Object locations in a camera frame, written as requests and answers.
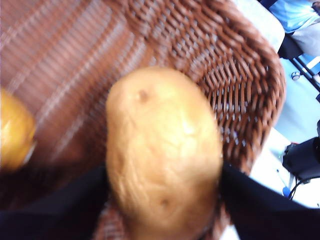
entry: potato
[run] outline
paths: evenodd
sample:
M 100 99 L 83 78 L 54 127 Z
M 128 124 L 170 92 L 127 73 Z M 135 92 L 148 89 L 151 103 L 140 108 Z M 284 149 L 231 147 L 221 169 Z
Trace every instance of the potato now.
M 211 223 L 222 143 L 205 96 L 170 68 L 138 69 L 106 101 L 107 175 L 133 240 L 195 240 Z
M 1 89 L 0 171 L 14 172 L 26 161 L 35 146 L 34 117 L 14 96 Z

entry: person's leg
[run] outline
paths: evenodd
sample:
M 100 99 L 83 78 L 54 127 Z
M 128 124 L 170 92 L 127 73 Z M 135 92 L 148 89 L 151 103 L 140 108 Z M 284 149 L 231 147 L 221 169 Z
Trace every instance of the person's leg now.
M 295 31 L 292 38 L 304 53 L 311 56 L 320 56 L 320 18 L 310 26 Z

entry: cable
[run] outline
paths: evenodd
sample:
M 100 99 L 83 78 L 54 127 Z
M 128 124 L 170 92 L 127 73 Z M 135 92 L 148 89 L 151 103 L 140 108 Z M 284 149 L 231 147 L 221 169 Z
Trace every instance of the cable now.
M 294 176 L 294 179 L 295 179 L 295 185 L 294 186 L 296 186 L 297 184 L 298 184 L 298 178 L 296 177 L 296 176 Z M 291 194 L 291 192 L 289 193 L 289 196 L 288 196 L 288 198 L 289 199 L 293 199 L 294 198 L 294 196 L 295 196 L 295 194 L 296 194 L 296 190 L 297 190 L 297 188 L 294 190 L 294 192 L 293 192 L 293 194 L 292 194 L 292 196 L 291 196 L 291 198 L 290 198 L 290 194 Z
M 320 175 L 319 176 L 313 176 L 313 177 L 308 177 L 308 178 L 305 178 L 305 179 L 302 179 L 301 181 L 299 181 L 298 183 L 295 184 L 295 186 L 292 188 L 288 198 L 290 200 L 292 200 L 294 198 L 294 194 L 296 193 L 296 189 L 297 187 L 300 185 L 300 184 L 303 184 L 303 183 L 306 183 L 312 179 L 320 179 Z

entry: potato skin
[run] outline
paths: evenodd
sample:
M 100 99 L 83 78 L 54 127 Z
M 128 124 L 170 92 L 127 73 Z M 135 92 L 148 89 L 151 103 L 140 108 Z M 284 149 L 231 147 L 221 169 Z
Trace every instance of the potato skin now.
M 193 240 L 211 222 L 222 143 L 211 107 L 179 71 L 138 69 L 107 102 L 107 175 L 133 240 Z

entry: wicker basket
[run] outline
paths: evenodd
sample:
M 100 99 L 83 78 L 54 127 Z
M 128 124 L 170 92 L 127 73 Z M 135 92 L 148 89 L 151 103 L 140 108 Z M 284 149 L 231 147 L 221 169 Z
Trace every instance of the wicker basket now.
M 105 101 L 145 66 L 187 74 L 211 103 L 224 160 L 249 173 L 281 110 L 279 57 L 231 0 L 1 1 L 1 87 L 37 121 L 27 167 L 0 178 L 0 209 L 54 191 L 105 159 Z M 230 222 L 223 200 L 207 239 Z M 123 239 L 108 203 L 95 239 Z

